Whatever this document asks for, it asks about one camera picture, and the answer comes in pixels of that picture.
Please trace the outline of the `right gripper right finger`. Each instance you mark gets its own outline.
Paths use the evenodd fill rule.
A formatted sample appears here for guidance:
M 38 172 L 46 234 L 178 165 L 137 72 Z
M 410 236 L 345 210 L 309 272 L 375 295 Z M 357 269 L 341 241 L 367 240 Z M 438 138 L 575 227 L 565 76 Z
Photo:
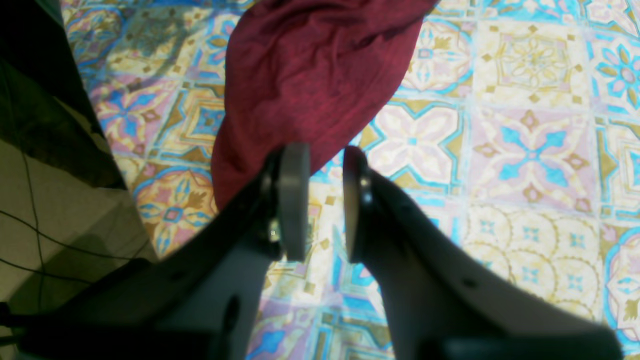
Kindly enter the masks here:
M 414 201 L 343 153 L 350 262 L 379 285 L 398 360 L 621 360 L 615 333 L 558 309 L 478 264 Z

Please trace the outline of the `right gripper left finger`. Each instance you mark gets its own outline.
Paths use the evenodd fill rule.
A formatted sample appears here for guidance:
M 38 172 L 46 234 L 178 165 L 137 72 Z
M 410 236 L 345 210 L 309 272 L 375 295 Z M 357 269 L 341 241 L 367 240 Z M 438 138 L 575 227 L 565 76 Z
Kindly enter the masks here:
M 302 261 L 310 147 L 268 155 L 194 239 L 135 259 L 55 311 L 16 316 L 22 360 L 242 360 L 270 264 Z

